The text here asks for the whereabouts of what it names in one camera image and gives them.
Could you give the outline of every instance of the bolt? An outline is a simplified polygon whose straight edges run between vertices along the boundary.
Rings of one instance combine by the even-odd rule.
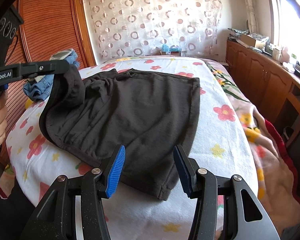
[[[204,168],[200,168],[200,169],[198,169],[198,173],[204,175],[204,174],[207,174],[207,170]]]
[[[91,171],[92,174],[99,174],[100,172],[101,172],[101,170],[99,168],[94,168]]]
[[[65,179],[66,179],[66,176],[65,176],[65,175],[60,175],[60,176],[57,177],[57,181],[59,181],[59,182],[62,182],[62,181],[64,181]]]
[[[235,181],[241,181],[242,180],[242,177],[240,176],[240,175],[234,175],[233,176],[233,179],[235,180]]]

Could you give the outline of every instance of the wooden countertop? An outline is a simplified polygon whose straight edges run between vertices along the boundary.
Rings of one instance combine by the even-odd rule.
[[[234,44],[237,44],[239,46],[242,46],[241,44],[237,43],[237,42],[234,42],[234,41],[229,41],[227,40],[227,42],[231,42],[231,43],[234,43]],[[282,64],[280,62],[277,62],[275,61],[273,58],[270,58],[269,56],[266,56],[265,54],[261,54],[261,53],[258,53],[256,51],[253,51],[252,49],[249,49],[252,53],[256,53],[257,55],[259,55],[260,57],[262,57],[264,60],[268,61],[268,62],[271,62],[275,65],[277,65],[278,67],[282,68]],[[295,74],[292,74],[288,71],[286,71],[284,68],[282,68],[282,70],[287,74],[289,75],[291,78],[292,78],[292,81],[295,85],[297,85],[297,87],[300,89],[300,78],[298,78]]]

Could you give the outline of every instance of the pile of clothes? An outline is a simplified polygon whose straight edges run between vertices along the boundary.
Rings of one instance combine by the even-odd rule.
[[[80,63],[76,61],[78,58],[74,49],[66,49],[53,54],[50,60],[66,60],[69,64],[80,67]],[[23,85],[23,92],[32,100],[46,100],[51,93],[54,75],[42,75],[35,78],[28,78]]]

